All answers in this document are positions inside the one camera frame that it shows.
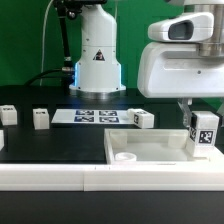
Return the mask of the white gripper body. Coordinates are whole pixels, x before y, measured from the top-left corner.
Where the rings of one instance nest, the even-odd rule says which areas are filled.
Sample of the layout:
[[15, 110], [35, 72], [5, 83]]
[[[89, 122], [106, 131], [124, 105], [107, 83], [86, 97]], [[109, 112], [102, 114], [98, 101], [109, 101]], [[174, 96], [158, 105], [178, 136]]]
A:
[[196, 44], [148, 44], [137, 87], [147, 98], [224, 97], [224, 58], [200, 57]]

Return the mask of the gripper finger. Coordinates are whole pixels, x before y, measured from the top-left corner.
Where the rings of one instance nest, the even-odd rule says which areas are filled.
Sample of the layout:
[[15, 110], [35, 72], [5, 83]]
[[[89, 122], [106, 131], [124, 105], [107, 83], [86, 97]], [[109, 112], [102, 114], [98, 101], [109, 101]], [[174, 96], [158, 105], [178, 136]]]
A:
[[183, 125], [189, 128], [192, 120], [192, 112], [190, 106], [192, 105], [191, 98], [180, 98], [178, 100], [178, 105], [183, 113]]
[[217, 115], [219, 116], [219, 126], [224, 127], [224, 99], [221, 99], [221, 105], [217, 110]]

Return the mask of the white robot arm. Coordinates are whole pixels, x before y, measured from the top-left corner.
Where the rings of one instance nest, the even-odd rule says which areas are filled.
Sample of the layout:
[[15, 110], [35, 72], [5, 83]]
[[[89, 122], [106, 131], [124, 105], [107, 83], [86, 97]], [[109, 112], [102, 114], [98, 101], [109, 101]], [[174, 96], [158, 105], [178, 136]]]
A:
[[[199, 116], [194, 98], [224, 97], [224, 0], [164, 0], [184, 8], [181, 15], [151, 24], [138, 70], [137, 87], [147, 98], [176, 98], [183, 123]], [[115, 19], [97, 3], [82, 11], [82, 53], [72, 92], [106, 98], [123, 91], [116, 59]]]

